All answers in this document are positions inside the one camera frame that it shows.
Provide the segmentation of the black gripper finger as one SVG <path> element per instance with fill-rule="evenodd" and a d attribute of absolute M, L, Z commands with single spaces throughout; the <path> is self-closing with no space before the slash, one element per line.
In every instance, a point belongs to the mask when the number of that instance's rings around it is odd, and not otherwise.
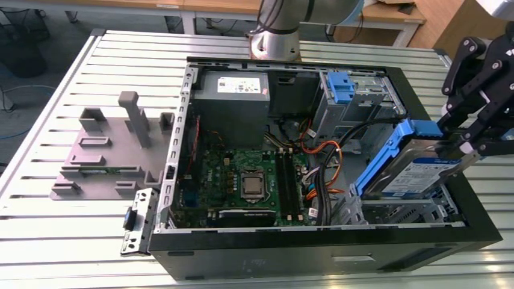
<path fill-rule="evenodd" d="M 481 157 L 513 154 L 513 104 L 487 104 L 476 121 L 463 128 L 469 113 L 455 109 L 440 119 L 440 128 L 449 138 L 449 144 L 441 151 L 443 157 L 465 157 L 477 154 Z"/>
<path fill-rule="evenodd" d="M 445 132 L 459 128 L 489 102 L 480 91 L 497 79 L 504 69 L 501 41 L 489 44 L 477 37 L 464 38 L 443 85 L 448 97 L 439 127 Z"/>

